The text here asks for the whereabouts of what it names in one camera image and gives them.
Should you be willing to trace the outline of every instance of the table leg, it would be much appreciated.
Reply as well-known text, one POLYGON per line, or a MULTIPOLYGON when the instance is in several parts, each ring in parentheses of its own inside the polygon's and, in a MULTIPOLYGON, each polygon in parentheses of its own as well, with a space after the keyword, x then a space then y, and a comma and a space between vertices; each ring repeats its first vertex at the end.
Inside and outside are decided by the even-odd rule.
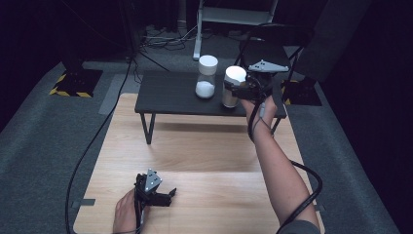
POLYGON ((274 132, 276 131, 276 128, 279 125, 281 120, 282 120, 282 118, 277 118, 276 123, 274 124, 273 128, 271 129, 271 135, 274 135, 274 132))
POLYGON ((139 113, 140 114, 140 119, 142 120, 142 126, 143 126, 143 132, 145 133, 145 138, 146 138, 146 143, 151 144, 152 142, 152 134, 154 132, 154 125, 155 125, 155 113, 152 113, 151 116, 151 123, 149 124, 149 130, 148 127, 146 126, 146 119, 145 119, 145 114, 144 113, 139 113))

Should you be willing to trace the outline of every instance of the black stand base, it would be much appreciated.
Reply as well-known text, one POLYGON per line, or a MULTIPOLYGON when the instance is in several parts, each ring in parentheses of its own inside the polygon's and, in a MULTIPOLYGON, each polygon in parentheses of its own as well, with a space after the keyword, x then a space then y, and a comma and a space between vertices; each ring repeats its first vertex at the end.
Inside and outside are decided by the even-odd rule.
POLYGON ((282 81, 282 101, 285 104, 321 106, 319 95, 314 88, 316 81, 304 78, 303 81, 282 81))
POLYGON ((74 73, 66 70, 58 78, 50 95, 92 98, 94 87, 102 72, 101 70, 82 69, 82 71, 74 73))

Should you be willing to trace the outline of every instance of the gray carpet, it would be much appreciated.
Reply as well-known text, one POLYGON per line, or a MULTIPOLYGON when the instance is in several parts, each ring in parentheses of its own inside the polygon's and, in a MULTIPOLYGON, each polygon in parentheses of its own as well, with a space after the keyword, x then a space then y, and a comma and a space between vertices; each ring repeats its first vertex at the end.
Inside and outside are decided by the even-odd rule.
MULTIPOLYGON (((170 71, 197 71, 194 41, 179 51, 146 49, 144 55, 170 71)), ((218 72, 232 65, 237 42, 213 36, 202 54, 219 59, 218 72)), ((139 74, 163 70, 138 55, 139 74)), ((122 60, 87 61, 84 67, 103 74, 94 97, 49 96, 64 67, 59 64, 37 84, 0 135, 0 233, 64 233, 66 188, 74 167, 116 102, 128 64, 122 60)), ((123 92, 137 93, 132 65, 123 92)), ((369 183, 340 124, 316 85, 323 106, 286 107, 304 162, 319 173, 324 188, 318 197, 326 233, 398 233, 369 183)), ((108 123, 86 154, 76 175, 70 204, 86 191, 108 123)), ((77 209, 70 209, 73 224, 77 209)))

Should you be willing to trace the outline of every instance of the human hand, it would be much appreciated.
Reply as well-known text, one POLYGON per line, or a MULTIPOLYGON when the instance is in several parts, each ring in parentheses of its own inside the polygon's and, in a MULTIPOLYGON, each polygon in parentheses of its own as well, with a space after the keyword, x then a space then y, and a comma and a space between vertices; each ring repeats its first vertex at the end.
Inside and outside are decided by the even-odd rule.
MULTIPOLYGON (((271 126, 273 124, 274 116, 276 115, 276 112, 277 112, 277 106, 274 103, 274 99, 272 96, 267 97, 264 100, 264 103, 265 103, 264 115, 260 119, 260 108, 261 107, 259 107, 255 115, 255 118, 252 122, 254 126, 252 134, 254 136, 255 134, 262 134, 262 133, 271 134, 271 126)), ((249 119, 251 117, 252 110, 254 109, 255 104, 252 103, 250 100, 246 100, 246 99, 241 99, 241 104, 243 105, 245 112, 246 112, 246 121, 247 123, 249 123, 249 119)))
POLYGON ((116 204, 114 233, 134 233, 136 230, 136 213, 134 211, 134 189, 129 191, 116 204))

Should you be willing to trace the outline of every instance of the dark background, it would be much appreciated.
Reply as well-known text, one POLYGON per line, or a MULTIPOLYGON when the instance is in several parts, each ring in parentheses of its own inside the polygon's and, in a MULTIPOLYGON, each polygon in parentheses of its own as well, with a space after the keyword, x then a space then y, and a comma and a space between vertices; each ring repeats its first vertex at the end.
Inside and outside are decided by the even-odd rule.
MULTIPOLYGON (((56 10, 80 60, 125 52, 125 32, 117 1, 66 2, 94 29, 121 45, 114 46, 96 36, 56 1, 56 10)), ((194 2, 197 7, 198 1, 187 1, 188 8, 194 2)), ((281 0, 276 20, 314 25, 315 16, 325 2, 281 0)), ((51 36, 28 11, 27 1, 4 0, 0 4, 1 131, 32 88, 60 58, 51 36)), ((266 6, 268 2, 262 1, 262 4, 266 6)), ((411 13, 408 1, 372 1, 344 54, 328 78, 320 83, 401 233, 413 233, 410 224, 413 218, 411 13)), ((156 18, 147 17, 142 21, 150 23, 156 18)), ((156 23, 163 26, 165 22, 156 23)))

